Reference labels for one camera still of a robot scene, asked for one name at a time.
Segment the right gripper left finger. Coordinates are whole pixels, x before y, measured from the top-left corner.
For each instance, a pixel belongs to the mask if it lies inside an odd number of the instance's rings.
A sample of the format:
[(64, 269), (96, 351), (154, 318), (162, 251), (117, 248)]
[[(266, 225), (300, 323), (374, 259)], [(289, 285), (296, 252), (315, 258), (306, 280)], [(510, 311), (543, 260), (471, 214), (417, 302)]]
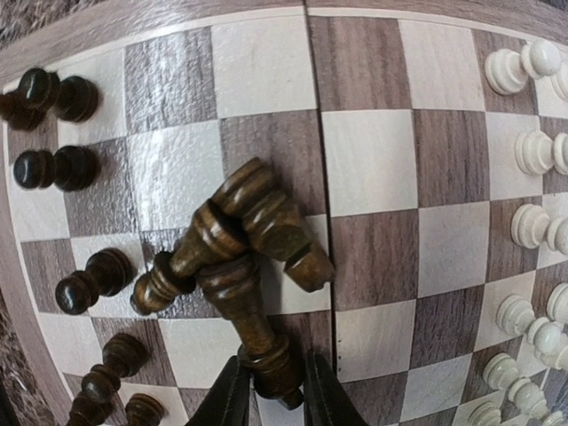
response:
[(249, 424), (250, 371), (237, 356), (230, 357), (205, 399), (186, 426)]

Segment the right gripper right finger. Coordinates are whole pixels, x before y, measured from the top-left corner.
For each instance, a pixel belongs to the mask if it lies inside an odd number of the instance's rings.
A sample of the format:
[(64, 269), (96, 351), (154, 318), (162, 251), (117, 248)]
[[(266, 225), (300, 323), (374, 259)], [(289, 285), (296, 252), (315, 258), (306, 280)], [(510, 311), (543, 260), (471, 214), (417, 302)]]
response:
[(367, 426), (326, 358), (313, 350), (305, 357), (304, 422), (306, 425)]

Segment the dark chess queen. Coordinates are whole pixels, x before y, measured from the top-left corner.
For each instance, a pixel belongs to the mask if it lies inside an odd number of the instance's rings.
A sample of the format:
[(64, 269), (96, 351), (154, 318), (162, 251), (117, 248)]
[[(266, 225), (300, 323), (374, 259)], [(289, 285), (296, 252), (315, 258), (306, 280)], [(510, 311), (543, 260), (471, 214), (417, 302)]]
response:
[(256, 259), (247, 254), (205, 267), (196, 281), (205, 298), (232, 322), (241, 339), (239, 360), (252, 371), (257, 394), (277, 399), (287, 410), (300, 407), (304, 368), (290, 351), (288, 337), (275, 333), (264, 314)]

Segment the dark chess pawn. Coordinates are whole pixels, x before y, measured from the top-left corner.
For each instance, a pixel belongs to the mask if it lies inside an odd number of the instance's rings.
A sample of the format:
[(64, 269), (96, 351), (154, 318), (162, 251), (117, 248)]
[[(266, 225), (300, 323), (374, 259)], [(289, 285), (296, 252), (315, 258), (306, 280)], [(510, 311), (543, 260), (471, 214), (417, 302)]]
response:
[(24, 73), (17, 92), (27, 107), (43, 112), (52, 109), (64, 122), (85, 122), (99, 105), (99, 90), (90, 80), (79, 75), (61, 80), (56, 72), (40, 67)]
[(16, 183), (24, 189), (55, 185), (63, 192), (83, 190), (99, 170), (98, 157), (85, 146), (63, 146), (55, 153), (27, 150), (13, 164)]
[(58, 307), (68, 315), (80, 315), (101, 296), (118, 294), (134, 278), (129, 258), (118, 248), (104, 248), (89, 257), (84, 270), (72, 272), (55, 288)]

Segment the wooden chess board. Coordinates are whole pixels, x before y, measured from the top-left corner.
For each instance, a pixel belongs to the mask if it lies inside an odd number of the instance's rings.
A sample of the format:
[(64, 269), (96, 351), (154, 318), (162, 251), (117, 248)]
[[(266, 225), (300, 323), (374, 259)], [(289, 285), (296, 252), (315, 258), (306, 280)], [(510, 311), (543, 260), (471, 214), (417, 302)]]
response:
[[(88, 122), (48, 115), (32, 132), (1, 128), (1, 291), (29, 372), (6, 381), (24, 425), (67, 421), (81, 378), (118, 332), (151, 352), (114, 397), (123, 422), (135, 393), (164, 423), (186, 423), (239, 347), (201, 291), (147, 317), (129, 289), (79, 316), (58, 281), (106, 247), (137, 274), (175, 247), (193, 212), (239, 166), (268, 161), (333, 257), (336, 279), (307, 293), (262, 260), (264, 306), (299, 349), (322, 351), (372, 425), (463, 425), (485, 402), (507, 425), (531, 419), (482, 379), (494, 354), (514, 357), (550, 406), (564, 371), (495, 325), (517, 293), (546, 312), (567, 258), (518, 247), (523, 204), (567, 212), (567, 179), (529, 177), (516, 135), (567, 129), (548, 78), (513, 96), (485, 79), (493, 51), (537, 38), (567, 47), (567, 14), (538, 1), (106, 1), (1, 50), (1, 87), (31, 67), (99, 87)], [(85, 146), (91, 185), (24, 189), (27, 150)]]

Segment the dark chess king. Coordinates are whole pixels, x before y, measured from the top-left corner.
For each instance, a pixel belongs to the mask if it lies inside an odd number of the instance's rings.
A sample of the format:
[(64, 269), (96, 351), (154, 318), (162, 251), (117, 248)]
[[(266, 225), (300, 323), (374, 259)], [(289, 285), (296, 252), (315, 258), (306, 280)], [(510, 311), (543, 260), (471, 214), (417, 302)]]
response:
[(195, 289), (203, 267), (232, 260), (249, 248), (240, 222), (206, 200), (192, 216), (176, 250), (154, 256), (152, 268), (136, 282), (130, 303), (140, 315), (165, 310), (177, 296)]

